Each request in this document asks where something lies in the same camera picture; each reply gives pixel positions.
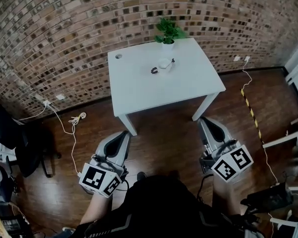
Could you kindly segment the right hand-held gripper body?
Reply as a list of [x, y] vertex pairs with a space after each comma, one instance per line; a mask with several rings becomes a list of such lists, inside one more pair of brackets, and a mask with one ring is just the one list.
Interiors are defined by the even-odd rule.
[[233, 138], [222, 123], [201, 117], [198, 129], [206, 149], [199, 159], [203, 173], [213, 172], [229, 182], [253, 164], [246, 146]]

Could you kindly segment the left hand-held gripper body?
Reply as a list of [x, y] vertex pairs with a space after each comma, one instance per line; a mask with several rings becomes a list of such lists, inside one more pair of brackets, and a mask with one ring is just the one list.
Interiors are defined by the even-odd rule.
[[131, 134], [116, 132], [103, 139], [79, 175], [79, 185], [88, 194], [109, 198], [125, 180], [128, 171], [124, 165], [128, 157]]

